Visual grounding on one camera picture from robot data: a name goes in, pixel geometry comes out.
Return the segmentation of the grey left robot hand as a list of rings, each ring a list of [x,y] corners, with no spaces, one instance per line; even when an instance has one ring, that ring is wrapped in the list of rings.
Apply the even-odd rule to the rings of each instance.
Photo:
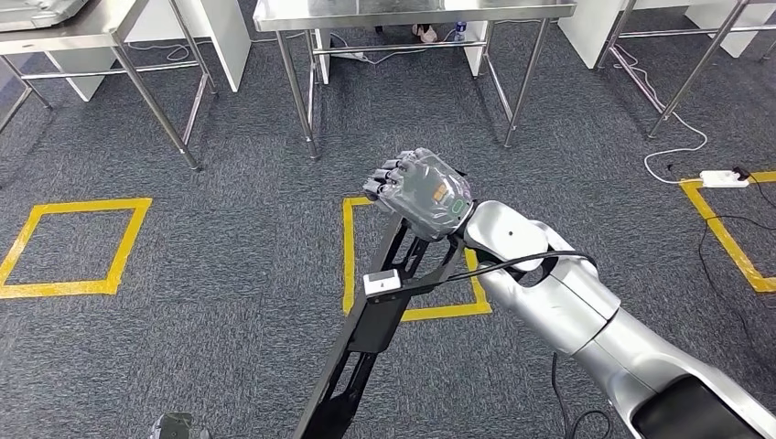
[[[148,439],[211,439],[210,430],[188,412],[162,414],[151,426]]]

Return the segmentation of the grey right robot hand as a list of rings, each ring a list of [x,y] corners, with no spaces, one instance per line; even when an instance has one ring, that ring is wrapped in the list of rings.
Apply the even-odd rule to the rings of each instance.
[[[424,147],[386,160],[362,189],[383,210],[400,215],[425,241],[456,233],[474,207],[465,176]]]

